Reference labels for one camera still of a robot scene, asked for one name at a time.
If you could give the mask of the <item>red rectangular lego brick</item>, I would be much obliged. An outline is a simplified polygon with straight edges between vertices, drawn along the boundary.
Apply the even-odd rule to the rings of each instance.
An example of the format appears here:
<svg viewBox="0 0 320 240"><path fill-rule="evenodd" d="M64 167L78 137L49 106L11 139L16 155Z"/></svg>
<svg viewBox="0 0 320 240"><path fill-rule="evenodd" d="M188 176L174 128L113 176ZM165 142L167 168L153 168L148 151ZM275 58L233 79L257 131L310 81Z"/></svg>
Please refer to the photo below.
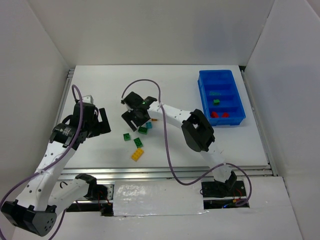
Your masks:
<svg viewBox="0 0 320 240"><path fill-rule="evenodd" d="M222 117L222 118L229 118L230 115L229 115L228 112L224 112L221 117Z"/></svg>

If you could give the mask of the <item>small light blue lego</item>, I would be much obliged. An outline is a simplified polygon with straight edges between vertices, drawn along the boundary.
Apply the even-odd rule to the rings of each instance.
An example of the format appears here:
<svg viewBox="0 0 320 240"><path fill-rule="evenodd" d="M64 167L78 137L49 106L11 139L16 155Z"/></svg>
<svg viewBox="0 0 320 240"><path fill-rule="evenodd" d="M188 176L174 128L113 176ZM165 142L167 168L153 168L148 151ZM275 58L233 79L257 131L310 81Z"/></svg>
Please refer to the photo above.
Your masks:
<svg viewBox="0 0 320 240"><path fill-rule="evenodd" d="M152 129L153 128L153 125L152 125L151 122L147 122L145 125L146 125L147 129Z"/></svg>

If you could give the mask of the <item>red arch lego brick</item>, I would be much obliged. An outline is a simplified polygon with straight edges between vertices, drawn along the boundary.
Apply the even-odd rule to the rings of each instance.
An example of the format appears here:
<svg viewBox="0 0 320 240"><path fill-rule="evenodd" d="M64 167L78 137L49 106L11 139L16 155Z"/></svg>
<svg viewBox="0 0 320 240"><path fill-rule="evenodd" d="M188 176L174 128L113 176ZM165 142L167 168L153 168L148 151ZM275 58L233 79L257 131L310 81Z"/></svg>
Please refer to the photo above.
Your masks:
<svg viewBox="0 0 320 240"><path fill-rule="evenodd" d="M210 117L213 118L213 119L216 119L216 118L219 118L219 115L218 115L217 112L212 111L211 114L210 114Z"/></svg>

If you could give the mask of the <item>white foil tape panel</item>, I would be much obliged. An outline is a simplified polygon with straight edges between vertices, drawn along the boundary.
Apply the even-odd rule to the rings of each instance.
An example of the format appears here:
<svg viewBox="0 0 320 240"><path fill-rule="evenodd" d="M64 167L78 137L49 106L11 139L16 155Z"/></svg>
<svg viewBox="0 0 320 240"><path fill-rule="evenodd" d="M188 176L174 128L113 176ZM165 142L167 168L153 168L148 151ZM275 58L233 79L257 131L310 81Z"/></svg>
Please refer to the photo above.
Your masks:
<svg viewBox="0 0 320 240"><path fill-rule="evenodd" d="M113 214L123 217L184 216L205 213L201 184L175 180L116 181Z"/></svg>

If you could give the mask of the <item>teal rectangular lego brick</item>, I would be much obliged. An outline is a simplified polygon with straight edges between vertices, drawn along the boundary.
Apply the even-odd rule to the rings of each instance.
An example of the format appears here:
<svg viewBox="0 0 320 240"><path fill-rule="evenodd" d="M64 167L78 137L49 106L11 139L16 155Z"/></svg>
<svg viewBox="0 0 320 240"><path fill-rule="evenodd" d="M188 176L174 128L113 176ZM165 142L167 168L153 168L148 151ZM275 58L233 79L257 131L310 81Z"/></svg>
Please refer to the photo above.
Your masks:
<svg viewBox="0 0 320 240"><path fill-rule="evenodd" d="M221 96L222 94L220 92L214 92L214 91L210 91L209 92L210 96Z"/></svg>

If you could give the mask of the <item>yellow lego brick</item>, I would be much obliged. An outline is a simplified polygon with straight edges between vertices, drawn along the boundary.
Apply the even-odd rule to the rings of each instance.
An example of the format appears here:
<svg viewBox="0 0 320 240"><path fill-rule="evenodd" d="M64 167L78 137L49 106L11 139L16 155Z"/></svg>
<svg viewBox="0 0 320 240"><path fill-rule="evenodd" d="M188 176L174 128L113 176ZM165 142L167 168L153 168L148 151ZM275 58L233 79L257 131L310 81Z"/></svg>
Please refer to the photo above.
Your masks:
<svg viewBox="0 0 320 240"><path fill-rule="evenodd" d="M144 154L144 150L142 148L137 148L136 151L131 155L131 159L137 162L141 156Z"/></svg>

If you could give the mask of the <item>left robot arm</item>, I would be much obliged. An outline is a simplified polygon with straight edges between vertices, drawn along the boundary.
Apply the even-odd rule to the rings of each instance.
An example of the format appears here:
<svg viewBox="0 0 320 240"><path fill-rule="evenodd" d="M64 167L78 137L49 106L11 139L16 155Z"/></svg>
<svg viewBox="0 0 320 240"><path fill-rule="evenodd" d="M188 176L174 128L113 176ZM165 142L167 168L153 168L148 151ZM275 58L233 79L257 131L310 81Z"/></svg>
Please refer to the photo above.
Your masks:
<svg viewBox="0 0 320 240"><path fill-rule="evenodd" d="M104 108L92 103L76 103L73 113L55 126L46 152L27 185L13 201L3 199L1 212L15 227L46 236L56 223L57 216L74 201L105 200L108 187L86 173L78 174L64 188L53 192L67 162L86 139L111 132Z"/></svg>

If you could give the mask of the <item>small green lego brick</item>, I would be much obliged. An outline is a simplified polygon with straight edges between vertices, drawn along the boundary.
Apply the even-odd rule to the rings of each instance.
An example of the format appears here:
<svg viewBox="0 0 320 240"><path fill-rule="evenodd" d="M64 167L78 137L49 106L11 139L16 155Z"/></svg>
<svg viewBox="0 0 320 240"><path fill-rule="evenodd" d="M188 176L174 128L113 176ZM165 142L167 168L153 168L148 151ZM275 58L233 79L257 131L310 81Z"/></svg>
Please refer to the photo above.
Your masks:
<svg viewBox="0 0 320 240"><path fill-rule="evenodd" d="M219 99L214 99L214 100L213 100L213 105L214 105L214 106L218 106L220 103L221 103L221 102L220 102Z"/></svg>

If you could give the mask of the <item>aluminium front rail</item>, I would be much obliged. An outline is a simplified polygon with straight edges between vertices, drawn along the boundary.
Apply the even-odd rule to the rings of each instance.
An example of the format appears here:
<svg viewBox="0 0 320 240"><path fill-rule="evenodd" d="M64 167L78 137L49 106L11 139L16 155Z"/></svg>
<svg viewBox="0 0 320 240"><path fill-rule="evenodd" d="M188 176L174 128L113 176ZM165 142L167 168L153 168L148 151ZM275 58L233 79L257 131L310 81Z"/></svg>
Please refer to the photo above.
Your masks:
<svg viewBox="0 0 320 240"><path fill-rule="evenodd" d="M209 170L208 167L175 167L174 172L180 179L198 178ZM132 180L170 180L173 178L169 167L138 168L65 168L59 181L71 181L79 174L87 174L100 181Z"/></svg>

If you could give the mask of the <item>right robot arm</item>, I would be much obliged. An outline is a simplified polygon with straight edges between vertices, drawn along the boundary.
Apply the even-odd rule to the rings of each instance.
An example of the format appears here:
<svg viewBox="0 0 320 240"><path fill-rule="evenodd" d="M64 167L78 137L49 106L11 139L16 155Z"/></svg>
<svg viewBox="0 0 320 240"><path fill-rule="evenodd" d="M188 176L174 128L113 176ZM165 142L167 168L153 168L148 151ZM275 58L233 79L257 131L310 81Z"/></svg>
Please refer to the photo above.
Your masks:
<svg viewBox="0 0 320 240"><path fill-rule="evenodd" d="M213 188L217 195L225 197L232 191L237 181L236 174L218 151L214 130L201 110L178 109L151 96L143 99L133 91L122 98L121 103L127 108L121 117L133 131L151 119L163 120L164 126L169 124L182 130L187 146L200 153L212 169L210 173L213 175Z"/></svg>

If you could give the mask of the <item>blue divided plastic bin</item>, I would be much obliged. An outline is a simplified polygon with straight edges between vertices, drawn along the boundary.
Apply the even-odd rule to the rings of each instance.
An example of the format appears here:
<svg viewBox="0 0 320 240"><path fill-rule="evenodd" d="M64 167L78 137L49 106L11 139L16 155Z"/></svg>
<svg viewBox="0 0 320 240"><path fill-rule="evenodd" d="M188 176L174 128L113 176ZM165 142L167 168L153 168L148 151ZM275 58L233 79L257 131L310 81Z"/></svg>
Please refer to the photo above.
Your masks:
<svg viewBox="0 0 320 240"><path fill-rule="evenodd" d="M203 113L212 126L238 126L246 118L231 70L201 70L197 83ZM209 95L210 92L221 95ZM219 99L220 104L213 105L214 99ZM219 118L211 118L211 112L217 112ZM229 118L222 118L223 113L229 113Z"/></svg>

